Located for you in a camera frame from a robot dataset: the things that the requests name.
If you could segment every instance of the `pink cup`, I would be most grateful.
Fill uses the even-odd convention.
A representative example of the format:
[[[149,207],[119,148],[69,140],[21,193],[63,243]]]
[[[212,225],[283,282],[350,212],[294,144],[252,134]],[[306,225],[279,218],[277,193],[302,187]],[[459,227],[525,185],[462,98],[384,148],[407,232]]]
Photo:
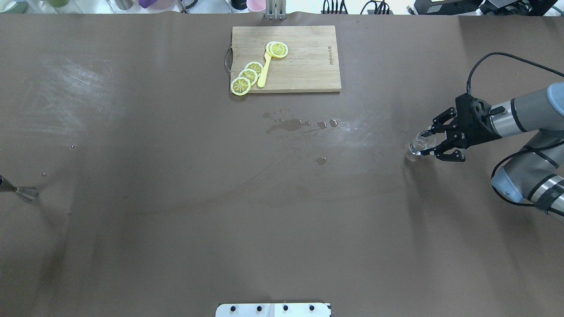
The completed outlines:
[[[266,0],[247,0],[249,11],[260,12],[266,9]]]

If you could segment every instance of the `metal jigger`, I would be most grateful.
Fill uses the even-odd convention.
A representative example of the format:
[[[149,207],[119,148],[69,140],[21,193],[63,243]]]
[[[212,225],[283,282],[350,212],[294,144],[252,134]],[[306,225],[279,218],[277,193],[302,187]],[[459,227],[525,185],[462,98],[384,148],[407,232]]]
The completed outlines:
[[[16,193],[23,201],[31,202],[39,195],[35,187],[15,187],[6,178],[0,175],[0,192]]]

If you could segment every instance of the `light blue joint cover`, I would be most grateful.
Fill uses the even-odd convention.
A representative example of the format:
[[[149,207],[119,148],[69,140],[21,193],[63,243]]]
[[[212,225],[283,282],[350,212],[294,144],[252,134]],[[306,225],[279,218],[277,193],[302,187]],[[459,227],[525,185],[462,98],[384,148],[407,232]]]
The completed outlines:
[[[564,82],[557,82],[548,86],[547,96],[552,107],[564,116]]]
[[[497,173],[493,176],[492,186],[494,186],[500,194],[504,195],[512,202],[521,202],[525,200],[515,184],[513,184],[511,178],[509,178],[509,175],[507,175],[504,168],[499,169],[499,171],[497,171]]]

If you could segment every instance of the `white plate with holes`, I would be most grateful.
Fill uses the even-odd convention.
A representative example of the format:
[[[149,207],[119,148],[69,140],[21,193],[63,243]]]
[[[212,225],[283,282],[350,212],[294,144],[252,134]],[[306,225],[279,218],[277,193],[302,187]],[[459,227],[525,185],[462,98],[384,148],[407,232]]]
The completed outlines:
[[[331,317],[330,303],[221,304],[215,317]]]

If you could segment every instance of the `brown table surface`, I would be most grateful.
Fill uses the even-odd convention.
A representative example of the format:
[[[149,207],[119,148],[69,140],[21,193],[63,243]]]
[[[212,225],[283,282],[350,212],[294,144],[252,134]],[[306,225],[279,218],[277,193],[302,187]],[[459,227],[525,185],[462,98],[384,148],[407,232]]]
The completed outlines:
[[[230,94],[231,28],[271,24],[335,25],[342,92]],[[490,187],[530,133],[404,160],[482,55],[562,70],[562,18],[2,15],[0,47],[0,174],[41,191],[0,195],[2,316],[562,315],[564,226]],[[492,104],[559,81],[482,65]]]

